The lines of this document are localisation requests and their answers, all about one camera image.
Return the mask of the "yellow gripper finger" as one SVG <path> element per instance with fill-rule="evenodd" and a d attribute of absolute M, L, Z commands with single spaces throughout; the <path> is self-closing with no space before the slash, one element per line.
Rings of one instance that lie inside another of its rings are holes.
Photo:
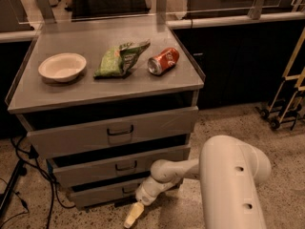
<path fill-rule="evenodd" d="M 131 206 L 129 213 L 126 216 L 124 221 L 124 227 L 130 229 L 135 221 L 141 216 L 144 212 L 145 206 L 141 202 L 136 202 Z"/>

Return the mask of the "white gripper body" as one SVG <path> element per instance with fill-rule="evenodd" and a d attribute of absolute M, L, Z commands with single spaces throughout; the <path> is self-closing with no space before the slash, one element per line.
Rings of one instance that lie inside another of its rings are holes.
<path fill-rule="evenodd" d="M 147 177 L 135 190 L 136 201 L 144 206 L 149 206 L 161 193 L 173 188 L 174 185 L 175 183 L 172 181 L 163 183 L 153 177 Z"/>

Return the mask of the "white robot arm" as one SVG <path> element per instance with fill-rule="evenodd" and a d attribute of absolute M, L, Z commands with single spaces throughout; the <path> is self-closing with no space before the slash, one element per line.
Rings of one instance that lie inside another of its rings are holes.
<path fill-rule="evenodd" d="M 161 193 L 190 178 L 200 182 L 206 229 L 267 229 L 256 185 L 271 171 L 270 160 L 258 148 L 232 136 L 213 136 L 197 159 L 152 164 L 150 176 L 135 191 L 136 203 L 124 226 L 132 227 Z"/>

